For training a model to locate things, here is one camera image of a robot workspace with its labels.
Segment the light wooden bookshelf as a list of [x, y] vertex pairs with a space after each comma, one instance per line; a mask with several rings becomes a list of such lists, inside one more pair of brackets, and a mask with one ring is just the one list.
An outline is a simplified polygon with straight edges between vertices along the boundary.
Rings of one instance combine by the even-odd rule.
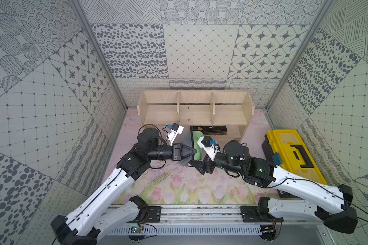
[[137, 105], [142, 124], [225, 126], [226, 136], [241, 140], [255, 114], [246, 91], [239, 90], [150, 90]]

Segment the grey green cleaning cloth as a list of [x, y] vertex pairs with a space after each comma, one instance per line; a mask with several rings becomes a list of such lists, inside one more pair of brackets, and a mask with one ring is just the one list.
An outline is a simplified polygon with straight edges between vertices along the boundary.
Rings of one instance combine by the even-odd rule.
[[190, 160], [201, 160], [202, 159], [202, 152], [203, 149], [198, 145], [198, 140], [203, 137], [204, 134], [201, 131], [189, 131], [183, 140], [181, 141], [181, 144], [191, 147], [196, 150], [196, 153], [184, 160], [179, 161], [179, 164], [182, 166], [190, 166], [189, 161]]

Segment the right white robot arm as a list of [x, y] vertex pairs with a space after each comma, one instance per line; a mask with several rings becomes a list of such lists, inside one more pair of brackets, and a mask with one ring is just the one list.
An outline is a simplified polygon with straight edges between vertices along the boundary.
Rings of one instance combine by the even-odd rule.
[[263, 188], [289, 193], [297, 200], [282, 204], [271, 198], [261, 198], [260, 213], [275, 218], [290, 214], [321, 221], [331, 230], [352, 234], [358, 224], [357, 212], [352, 205], [353, 191], [350, 186], [329, 186], [295, 175], [271, 161], [251, 157], [249, 149], [236, 140], [223, 149], [210, 137], [201, 137], [194, 144], [206, 152], [203, 161], [191, 160], [190, 164], [202, 175], [212, 174], [215, 168], [224, 170], [233, 178]]

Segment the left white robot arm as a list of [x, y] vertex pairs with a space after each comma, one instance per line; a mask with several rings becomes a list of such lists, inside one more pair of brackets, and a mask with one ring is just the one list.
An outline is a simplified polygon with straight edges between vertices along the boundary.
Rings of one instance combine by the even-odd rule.
[[54, 241], [61, 245], [95, 245], [116, 227], [128, 222], [140, 224], [151, 217], [153, 212], [139, 196], [131, 197], [110, 214], [104, 214], [104, 211], [151, 168], [152, 161], [187, 161], [201, 153], [192, 132], [181, 143], [171, 144], [176, 136], [175, 131], [170, 131], [168, 139], [164, 140], [155, 127], [138, 134], [137, 143], [120, 159], [108, 179], [74, 211], [52, 220]]

